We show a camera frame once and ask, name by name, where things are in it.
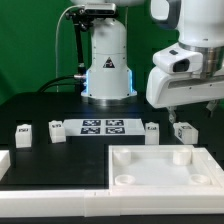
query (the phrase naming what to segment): black cable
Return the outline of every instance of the black cable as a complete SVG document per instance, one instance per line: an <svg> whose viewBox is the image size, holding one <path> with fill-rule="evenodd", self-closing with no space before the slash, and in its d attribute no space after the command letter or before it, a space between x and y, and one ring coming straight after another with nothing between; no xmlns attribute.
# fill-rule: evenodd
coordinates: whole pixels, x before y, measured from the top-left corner
<svg viewBox="0 0 224 224"><path fill-rule="evenodd" d="M45 90L51 88L51 87L54 87L54 86L75 86L75 85L78 85L79 83L55 83L55 84L50 84L48 86L46 86L45 88L43 88L41 91L39 92L44 92Z"/></svg>
<svg viewBox="0 0 224 224"><path fill-rule="evenodd" d="M61 81L61 80L65 80L65 79L74 79L74 75L68 75L68 76L63 76L63 77L53 79L53 80L47 82L46 84L44 84L43 86L41 86L37 92L42 92L42 90L45 89L50 84Z"/></svg>

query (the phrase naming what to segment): white cylinder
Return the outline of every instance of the white cylinder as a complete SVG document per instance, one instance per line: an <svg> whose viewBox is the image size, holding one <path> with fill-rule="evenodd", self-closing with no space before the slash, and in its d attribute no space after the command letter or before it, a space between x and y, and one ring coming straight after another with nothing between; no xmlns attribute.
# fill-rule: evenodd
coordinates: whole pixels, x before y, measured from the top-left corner
<svg viewBox="0 0 224 224"><path fill-rule="evenodd" d="M182 0L179 42L195 47L224 46L224 0Z"/></svg>
<svg viewBox="0 0 224 224"><path fill-rule="evenodd" d="M188 183L190 185L210 185L211 181L210 178L205 175L192 174L189 177Z"/></svg>
<svg viewBox="0 0 224 224"><path fill-rule="evenodd" d="M135 178L131 175L119 175L115 177L116 185L132 185L135 183Z"/></svg>
<svg viewBox="0 0 224 224"><path fill-rule="evenodd" d="M127 166L131 163L131 151L127 148L114 150L113 162L116 166Z"/></svg>
<svg viewBox="0 0 224 224"><path fill-rule="evenodd" d="M179 166L186 166L191 163L191 150L184 148L173 152L173 163Z"/></svg>

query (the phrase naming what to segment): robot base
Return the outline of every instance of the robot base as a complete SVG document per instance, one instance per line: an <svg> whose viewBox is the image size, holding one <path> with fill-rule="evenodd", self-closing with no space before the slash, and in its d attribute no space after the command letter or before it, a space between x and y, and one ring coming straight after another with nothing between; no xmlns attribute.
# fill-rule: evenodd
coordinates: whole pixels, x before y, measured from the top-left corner
<svg viewBox="0 0 224 224"><path fill-rule="evenodd" d="M121 98L121 99L98 99L98 98L85 96L83 93L81 96L82 96L82 101L84 103L89 103L89 104L94 104L94 105L104 106L104 107L131 104L137 101L137 92L133 92L132 95L125 98Z"/></svg>

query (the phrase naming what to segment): cable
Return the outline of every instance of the cable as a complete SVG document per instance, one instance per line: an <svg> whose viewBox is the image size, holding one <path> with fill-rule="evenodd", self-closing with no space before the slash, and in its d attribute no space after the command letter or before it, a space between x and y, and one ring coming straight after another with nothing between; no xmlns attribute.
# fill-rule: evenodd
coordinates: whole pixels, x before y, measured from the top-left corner
<svg viewBox="0 0 224 224"><path fill-rule="evenodd" d="M59 31L60 31L60 25L61 25L62 18L64 17L64 15L66 14L66 12L68 10L74 9L74 8L81 8L81 7L84 7L84 5L73 5L73 6L68 7L66 10L64 10L64 12L61 14L61 16L58 20L57 29L56 29L56 40L55 40L56 79L59 76L58 42L59 42Z"/></svg>
<svg viewBox="0 0 224 224"><path fill-rule="evenodd" d="M47 82L46 84L44 84L42 87L40 87L37 92L42 92L43 89L45 89L47 86L51 85L52 83L59 82L61 80L66 80L66 79L73 79L74 80L74 75L63 76L63 77L53 79L53 80Z"/></svg>
<svg viewBox="0 0 224 224"><path fill-rule="evenodd" d="M41 91L38 91L39 93L40 92L44 92L45 90L51 88L51 87L54 87L54 86L75 86L75 85L78 85L79 83L77 82L74 82L74 83L56 83L56 84L51 84L51 85L48 85L46 86L45 88L43 88Z"/></svg>
<svg viewBox="0 0 224 224"><path fill-rule="evenodd" d="M128 30L128 6L125 8L125 28Z"/></svg>

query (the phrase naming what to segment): warning label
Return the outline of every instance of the warning label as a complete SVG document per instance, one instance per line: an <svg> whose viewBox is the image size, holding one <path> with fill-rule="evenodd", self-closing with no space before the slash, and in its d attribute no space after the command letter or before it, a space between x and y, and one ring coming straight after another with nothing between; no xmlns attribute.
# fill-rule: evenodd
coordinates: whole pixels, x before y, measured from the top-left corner
<svg viewBox="0 0 224 224"><path fill-rule="evenodd" d="M111 58L109 57L106 63L103 66L104 68L115 68L114 63L112 62Z"/></svg>

